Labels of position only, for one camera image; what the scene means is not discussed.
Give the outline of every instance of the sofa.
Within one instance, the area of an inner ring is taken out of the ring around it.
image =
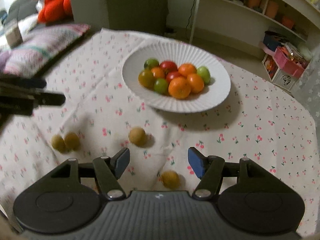
[[[16,0],[6,22],[37,13],[36,3]],[[168,15],[168,0],[71,0],[71,7],[74,22],[89,24],[93,31],[107,28],[162,35]]]

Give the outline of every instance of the tomato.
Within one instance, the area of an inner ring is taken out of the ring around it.
[[[189,74],[195,74],[197,73],[197,69],[195,66],[193,66],[190,63],[185,63],[182,64],[179,69],[178,69],[179,73],[184,76],[185,78],[189,75]]]
[[[191,92],[191,86],[184,77],[172,79],[168,92],[176,99],[185,99]]]
[[[151,69],[151,72],[153,73],[153,76],[155,78],[165,78],[164,71],[162,70],[162,68],[154,67],[153,69]]]
[[[152,89],[153,84],[155,82],[155,78],[154,78],[151,70],[145,69],[139,74],[138,81],[139,81],[140,85],[142,85],[146,88]]]
[[[201,92],[204,88],[204,82],[198,74],[189,74],[187,76],[187,81],[191,87],[192,93],[197,94]]]
[[[171,80],[177,77],[181,77],[181,74],[178,71],[170,72],[167,74],[165,80],[167,81],[168,84],[170,84]]]
[[[175,64],[173,61],[166,60],[160,64],[160,68],[164,70],[165,75],[167,75],[170,72],[178,71],[177,64]]]
[[[145,61],[143,67],[145,69],[152,69],[153,67],[158,67],[159,66],[159,61],[156,58],[149,58]]]
[[[209,84],[211,76],[209,70],[205,66],[198,68],[197,74],[202,77],[205,85]]]
[[[164,78],[158,78],[153,85],[153,90],[159,94],[165,95],[168,92],[169,84]]]

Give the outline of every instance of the orange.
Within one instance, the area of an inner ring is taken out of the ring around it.
[[[191,92],[194,94],[201,92],[204,88],[203,79],[198,74],[189,74],[187,81],[191,87]]]
[[[178,72],[184,76],[187,77],[189,74],[196,74],[197,73],[197,69],[195,66],[193,66],[190,63],[185,63],[182,64],[179,68],[178,68]]]
[[[160,67],[154,67],[151,69],[155,78],[165,78],[164,71]]]
[[[185,99],[191,92],[191,86],[185,78],[178,77],[172,79],[168,91],[176,99]]]

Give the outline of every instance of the red tomato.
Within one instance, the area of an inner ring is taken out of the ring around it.
[[[178,71],[170,72],[166,76],[165,80],[170,84],[171,80],[177,77],[181,77],[181,74]]]
[[[160,68],[163,69],[164,73],[167,75],[170,72],[178,71],[177,64],[173,61],[166,60],[160,64]]]

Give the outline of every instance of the striped pillow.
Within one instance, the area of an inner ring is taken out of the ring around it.
[[[50,59],[80,38],[89,28],[86,24],[65,24],[32,31],[24,37],[20,46],[11,51],[3,72],[23,77],[34,76]]]

